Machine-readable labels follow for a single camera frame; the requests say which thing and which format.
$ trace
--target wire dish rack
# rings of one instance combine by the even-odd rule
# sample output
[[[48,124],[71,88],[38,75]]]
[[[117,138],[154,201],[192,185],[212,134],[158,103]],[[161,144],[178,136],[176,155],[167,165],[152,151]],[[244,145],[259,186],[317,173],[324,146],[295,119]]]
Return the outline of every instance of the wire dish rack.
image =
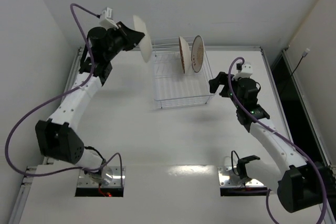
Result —
[[[190,50],[195,37],[184,37]],[[153,41],[152,68],[155,107],[175,108],[207,104],[214,94],[209,92],[213,79],[205,52],[198,73],[184,74],[181,63],[179,38]]]

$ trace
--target small white connector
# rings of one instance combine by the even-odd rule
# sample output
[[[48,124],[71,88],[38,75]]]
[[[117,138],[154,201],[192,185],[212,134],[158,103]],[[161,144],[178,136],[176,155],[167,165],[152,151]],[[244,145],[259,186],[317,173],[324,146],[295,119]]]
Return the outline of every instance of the small white connector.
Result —
[[[118,29],[118,26],[113,21],[113,10],[110,7],[106,7],[103,9],[103,11],[100,14],[99,18],[99,25],[106,30],[109,28],[116,28]]]
[[[303,53],[302,53],[302,57],[307,56],[307,54],[310,52],[310,49],[307,48]]]
[[[253,67],[250,62],[245,62],[241,66],[241,70],[233,77],[233,80],[238,80],[239,78],[250,78],[253,74]]]

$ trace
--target metal bracket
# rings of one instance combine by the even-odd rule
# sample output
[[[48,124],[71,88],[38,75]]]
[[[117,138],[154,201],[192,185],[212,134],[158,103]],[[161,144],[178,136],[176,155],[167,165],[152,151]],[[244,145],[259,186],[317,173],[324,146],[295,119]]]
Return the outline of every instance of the metal bracket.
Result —
[[[102,185],[102,188],[121,188],[120,166],[108,166],[106,175],[110,178],[109,184]],[[125,167],[122,168],[122,183],[125,185]],[[98,188],[98,183],[81,170],[77,180],[77,188]]]
[[[26,168],[26,172],[35,174],[36,168],[37,166],[28,166]],[[18,224],[20,222],[32,183],[33,183],[33,177],[24,176],[20,186],[20,191],[18,193],[15,205],[12,210],[11,217],[8,222],[9,224]]]
[[[263,183],[256,179],[240,179],[237,175],[233,173],[231,166],[218,166],[217,168],[220,188],[265,187]]]

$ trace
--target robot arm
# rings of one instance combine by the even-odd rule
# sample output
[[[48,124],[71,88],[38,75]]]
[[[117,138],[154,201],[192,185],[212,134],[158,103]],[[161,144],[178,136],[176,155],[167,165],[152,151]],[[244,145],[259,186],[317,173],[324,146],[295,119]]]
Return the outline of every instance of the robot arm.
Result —
[[[291,145],[277,135],[269,132],[252,119],[236,104],[230,92],[228,78],[232,80],[232,88],[244,108],[256,119],[271,129],[276,130],[269,114],[258,104],[257,95],[260,88],[257,82],[250,78],[252,67],[250,63],[237,64],[238,74],[231,75],[220,72],[209,81],[210,93],[215,93],[219,85],[224,85],[219,94],[231,98],[236,106],[238,121],[251,133],[274,159],[276,166],[265,164],[257,156],[248,156],[238,160],[237,172],[240,179],[254,178],[274,191],[288,212],[295,212],[322,203],[322,192],[318,178],[307,163]],[[318,170],[323,172],[324,166],[315,163]]]
[[[122,22],[115,23],[110,8],[103,10],[99,24],[101,27],[92,28],[88,32],[95,62],[92,77],[85,86],[66,96],[47,121],[40,120],[35,126],[43,156],[88,169],[98,168],[105,161],[85,149],[83,141],[76,134],[80,118],[94,94],[105,84],[112,70],[111,60],[122,50],[132,50],[145,37],[144,33],[131,30]],[[81,85],[90,75],[90,70],[91,60],[85,48],[80,69],[71,89]]]

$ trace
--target white plate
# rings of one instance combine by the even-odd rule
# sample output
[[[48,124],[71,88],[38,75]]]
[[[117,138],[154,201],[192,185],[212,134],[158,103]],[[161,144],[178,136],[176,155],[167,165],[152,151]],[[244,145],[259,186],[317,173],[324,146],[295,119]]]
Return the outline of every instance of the white plate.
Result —
[[[133,21],[135,30],[145,34],[145,37],[139,43],[139,47],[143,60],[148,62],[152,55],[152,41],[148,34],[146,23],[137,15],[133,15]]]
[[[184,73],[188,73],[191,69],[191,52],[189,49],[189,44],[185,39],[181,36],[178,38],[178,43],[180,45],[180,55],[182,68]]]
[[[191,61],[193,69],[198,73],[203,64],[204,58],[204,43],[200,35],[197,35],[193,42],[193,47],[191,49]]]

